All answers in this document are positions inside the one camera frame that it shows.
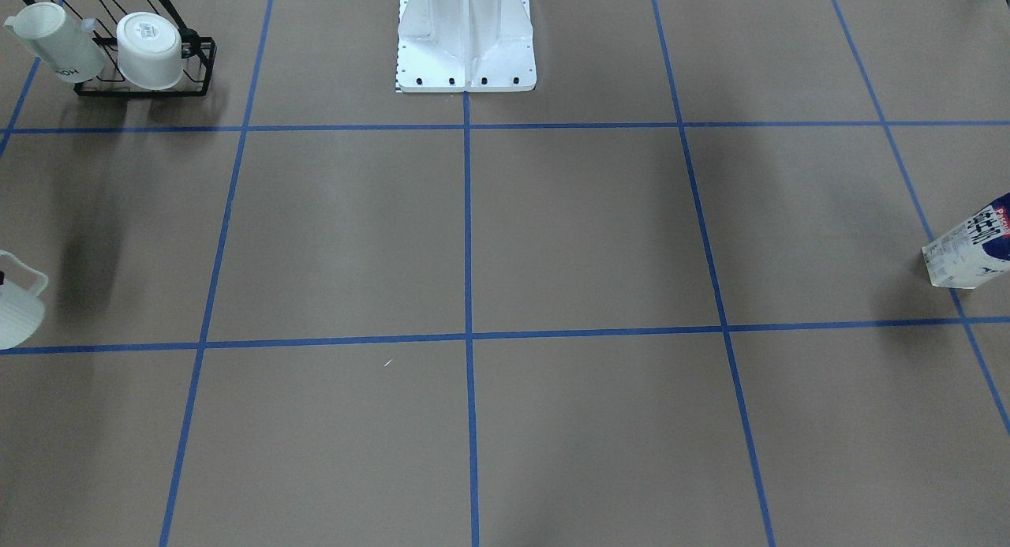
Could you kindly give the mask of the white cup dark inside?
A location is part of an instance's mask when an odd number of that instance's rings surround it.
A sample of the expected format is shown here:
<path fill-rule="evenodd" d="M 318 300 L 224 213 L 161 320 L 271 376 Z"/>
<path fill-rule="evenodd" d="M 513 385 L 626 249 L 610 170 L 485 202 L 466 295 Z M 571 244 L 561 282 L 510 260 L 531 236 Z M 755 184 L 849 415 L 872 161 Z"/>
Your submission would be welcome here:
<path fill-rule="evenodd" d="M 26 265 L 14 253 L 1 251 L 1 256 L 25 272 L 35 276 L 35 282 L 24 288 L 8 280 L 7 274 L 2 271 L 1 349 L 9 350 L 28 341 L 39 330 L 46 316 L 46 306 L 39 296 L 46 290 L 50 280 L 47 274 Z"/>

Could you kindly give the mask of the white upside-down cup rear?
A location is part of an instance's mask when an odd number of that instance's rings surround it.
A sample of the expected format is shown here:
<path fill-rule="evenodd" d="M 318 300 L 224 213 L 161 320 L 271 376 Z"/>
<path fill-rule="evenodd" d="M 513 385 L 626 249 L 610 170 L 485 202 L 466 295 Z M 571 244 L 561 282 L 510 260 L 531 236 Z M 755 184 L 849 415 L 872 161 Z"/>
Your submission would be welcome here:
<path fill-rule="evenodd" d="M 181 34 L 173 22 L 148 12 L 130 13 L 117 22 L 117 66 L 140 88 L 161 91 L 183 77 Z"/>

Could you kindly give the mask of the blue white milk carton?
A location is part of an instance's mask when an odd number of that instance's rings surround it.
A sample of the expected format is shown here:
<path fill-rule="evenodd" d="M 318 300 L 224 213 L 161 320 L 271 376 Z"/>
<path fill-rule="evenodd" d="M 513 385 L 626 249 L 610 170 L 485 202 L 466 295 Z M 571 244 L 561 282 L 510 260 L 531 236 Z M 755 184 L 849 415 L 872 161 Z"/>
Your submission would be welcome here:
<path fill-rule="evenodd" d="M 921 249 L 930 283 L 974 289 L 1009 270 L 1009 195 L 982 206 L 973 216 Z"/>

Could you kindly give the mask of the white tilted cup front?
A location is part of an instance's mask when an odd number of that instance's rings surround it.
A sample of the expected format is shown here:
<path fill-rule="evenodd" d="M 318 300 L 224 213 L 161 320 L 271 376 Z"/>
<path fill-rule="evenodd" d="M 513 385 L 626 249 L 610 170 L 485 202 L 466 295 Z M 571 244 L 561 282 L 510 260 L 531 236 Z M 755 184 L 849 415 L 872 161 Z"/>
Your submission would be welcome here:
<path fill-rule="evenodd" d="M 62 82 L 84 83 L 103 72 L 104 51 L 58 4 L 30 4 L 18 14 L 7 17 L 3 27 Z"/>

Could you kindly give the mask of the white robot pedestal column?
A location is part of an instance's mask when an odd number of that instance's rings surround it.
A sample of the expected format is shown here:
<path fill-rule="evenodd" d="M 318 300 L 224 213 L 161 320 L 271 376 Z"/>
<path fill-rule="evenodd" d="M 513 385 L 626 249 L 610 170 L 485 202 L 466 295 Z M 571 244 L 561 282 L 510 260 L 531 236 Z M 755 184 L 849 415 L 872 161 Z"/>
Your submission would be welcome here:
<path fill-rule="evenodd" d="M 403 93 L 527 92 L 537 86 L 531 0 L 399 0 Z"/>

